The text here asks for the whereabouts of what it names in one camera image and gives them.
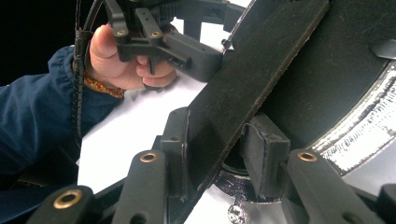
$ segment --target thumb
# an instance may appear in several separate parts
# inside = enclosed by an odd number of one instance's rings
[[[113,29],[107,25],[97,28],[91,41],[91,54],[99,58],[110,58],[117,53]]]

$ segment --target hand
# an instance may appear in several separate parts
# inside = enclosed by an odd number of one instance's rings
[[[149,57],[137,56],[124,63],[119,59],[112,28],[99,27],[92,38],[90,46],[91,63],[88,75],[108,88],[135,90],[151,87],[165,87],[176,77],[176,70],[167,61],[155,66],[155,76],[149,71]]]

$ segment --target sleeve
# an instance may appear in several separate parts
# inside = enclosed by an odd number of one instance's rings
[[[73,48],[58,50],[49,73],[21,77],[0,88],[0,174],[15,175],[73,135]],[[86,133],[121,102],[84,87],[81,129]]]

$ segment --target dark background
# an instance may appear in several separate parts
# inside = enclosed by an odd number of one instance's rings
[[[82,0],[81,23],[91,4]],[[75,11],[75,0],[1,1],[0,86],[23,75],[47,73],[53,53],[74,44]],[[106,23],[104,7],[94,28],[101,23]]]

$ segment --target blue jacket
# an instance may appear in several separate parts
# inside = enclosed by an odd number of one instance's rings
[[[0,174],[15,175],[73,135],[73,48],[59,49],[49,73],[0,87]],[[81,129],[86,133],[121,99],[84,88]]]

